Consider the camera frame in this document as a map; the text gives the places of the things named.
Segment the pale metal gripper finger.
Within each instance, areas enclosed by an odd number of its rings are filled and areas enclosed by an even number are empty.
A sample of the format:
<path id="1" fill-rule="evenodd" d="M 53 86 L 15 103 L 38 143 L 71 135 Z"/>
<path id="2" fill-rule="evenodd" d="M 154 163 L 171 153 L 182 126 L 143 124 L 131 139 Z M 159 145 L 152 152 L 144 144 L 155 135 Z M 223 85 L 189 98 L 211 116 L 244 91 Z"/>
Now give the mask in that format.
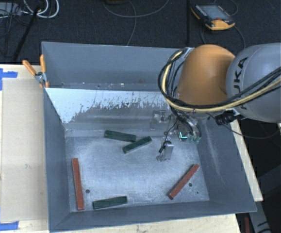
<path id="1" fill-rule="evenodd" d="M 174 144 L 170 140 L 166 140 L 162 143 L 158 150 L 159 155 L 156 156 L 158 162 L 163 162 L 171 159 L 171 155 L 174 149 Z"/>
<path id="2" fill-rule="evenodd" d="M 154 110 L 150 121 L 150 128 L 156 130 L 168 123 L 168 116 L 166 110 Z"/>

